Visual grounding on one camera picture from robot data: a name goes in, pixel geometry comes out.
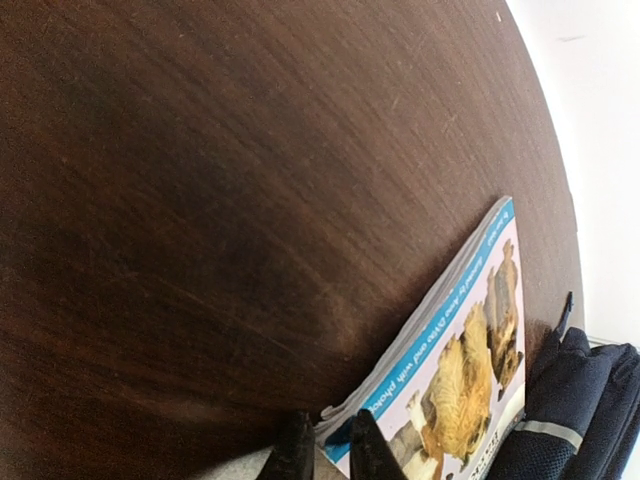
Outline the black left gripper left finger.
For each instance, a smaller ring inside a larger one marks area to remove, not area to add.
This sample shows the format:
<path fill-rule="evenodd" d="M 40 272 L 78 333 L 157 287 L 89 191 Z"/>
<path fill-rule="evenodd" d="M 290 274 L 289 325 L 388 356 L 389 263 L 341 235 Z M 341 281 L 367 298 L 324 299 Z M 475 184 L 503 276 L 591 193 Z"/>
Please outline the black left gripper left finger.
<path fill-rule="evenodd" d="M 314 466 L 314 428 L 308 413 L 296 411 L 262 467 L 260 480 L 311 480 Z"/>

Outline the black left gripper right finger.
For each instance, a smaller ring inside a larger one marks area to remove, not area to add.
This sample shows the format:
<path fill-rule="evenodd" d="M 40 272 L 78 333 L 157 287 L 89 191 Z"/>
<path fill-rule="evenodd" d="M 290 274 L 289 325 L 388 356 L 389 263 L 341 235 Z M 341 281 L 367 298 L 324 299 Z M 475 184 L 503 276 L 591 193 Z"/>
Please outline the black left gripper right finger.
<path fill-rule="evenodd" d="M 350 434 L 350 478 L 353 480 L 405 480 L 372 413 L 361 409 Z"/>

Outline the dog cover workbook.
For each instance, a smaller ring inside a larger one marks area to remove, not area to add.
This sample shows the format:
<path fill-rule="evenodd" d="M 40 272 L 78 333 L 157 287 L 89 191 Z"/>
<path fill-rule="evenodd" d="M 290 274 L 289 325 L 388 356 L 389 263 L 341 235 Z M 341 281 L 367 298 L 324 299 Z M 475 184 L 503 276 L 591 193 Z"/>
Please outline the dog cover workbook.
<path fill-rule="evenodd" d="M 525 328 L 513 200 L 500 198 L 371 373 L 322 412 L 316 439 L 343 474 L 368 410 L 409 479 L 484 479 L 522 417 Z"/>

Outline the navy blue student backpack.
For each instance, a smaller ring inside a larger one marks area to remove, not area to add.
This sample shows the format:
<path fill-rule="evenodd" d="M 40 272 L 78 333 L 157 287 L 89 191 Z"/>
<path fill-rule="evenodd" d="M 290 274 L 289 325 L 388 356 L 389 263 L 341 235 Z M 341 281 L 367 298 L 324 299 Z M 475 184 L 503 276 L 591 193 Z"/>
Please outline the navy blue student backpack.
<path fill-rule="evenodd" d="M 639 352 L 593 347 L 568 324 L 571 298 L 526 381 L 523 418 L 490 479 L 619 479 L 639 435 Z"/>

